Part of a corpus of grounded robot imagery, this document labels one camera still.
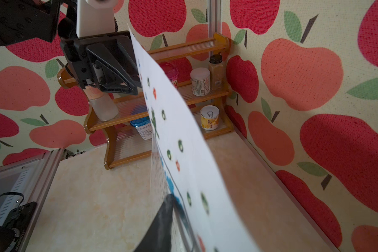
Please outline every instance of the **pink lid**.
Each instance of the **pink lid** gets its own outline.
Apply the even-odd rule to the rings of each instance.
[[[176,67],[174,67],[174,65],[172,65],[171,63],[168,63],[168,62],[162,62],[159,65],[162,68],[162,70],[164,70],[166,76],[171,81],[178,79],[179,72],[178,72],[178,69],[176,69]]]

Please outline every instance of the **fabric wall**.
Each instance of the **fabric wall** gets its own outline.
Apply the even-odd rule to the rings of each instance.
[[[119,0],[114,12],[118,30],[129,25],[150,50],[208,37],[206,8],[205,0]],[[56,36],[52,43],[31,39],[0,48],[0,166],[57,148],[79,152],[106,142],[101,130],[87,135],[83,129],[89,106],[82,90],[61,88],[56,79],[66,63],[59,43]],[[173,61],[178,80],[189,80],[192,68],[206,58]]]
[[[340,251],[378,252],[378,0],[224,0],[222,21],[229,117]]]

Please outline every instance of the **marble countertop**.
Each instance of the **marble countertop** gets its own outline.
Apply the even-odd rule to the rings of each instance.
[[[237,133],[207,143],[262,250],[331,251]],[[152,221],[151,158],[106,170],[105,151],[100,146],[60,162],[26,252],[132,251],[140,242]]]

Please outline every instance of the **paper with dots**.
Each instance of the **paper with dots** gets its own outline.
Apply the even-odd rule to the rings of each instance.
[[[200,251],[259,251],[229,198],[191,111],[130,31],[146,106],[166,181],[180,205],[184,234]]]

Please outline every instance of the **wooden spice rack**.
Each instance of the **wooden spice rack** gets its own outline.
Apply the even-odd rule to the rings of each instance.
[[[151,57],[158,63],[183,58],[195,54],[207,53],[213,51],[215,54],[229,50],[229,39],[219,33],[215,33],[212,38],[202,39],[196,42],[187,42],[174,46],[168,46],[149,51]],[[71,88],[77,84],[65,68],[58,73],[58,81],[64,88]],[[191,109],[205,139],[234,131],[232,122],[224,112],[222,97],[230,95],[228,85],[223,84],[219,90],[211,90],[205,96],[195,96],[192,93],[190,81],[178,83],[178,91],[187,105],[213,100],[212,104],[220,110],[220,124],[213,131],[204,130],[200,123],[200,109],[195,107]],[[102,129],[107,138],[107,148],[104,159],[105,168],[113,167],[143,159],[151,156],[151,140],[144,140],[137,132],[136,128],[127,126],[115,128],[115,125],[127,123],[131,120],[148,116],[144,94],[139,93],[137,96],[125,96],[113,100],[116,104],[119,114],[116,118],[106,122],[98,119],[94,109],[89,106],[89,112],[84,122],[84,129],[87,134],[92,134],[98,129]]]

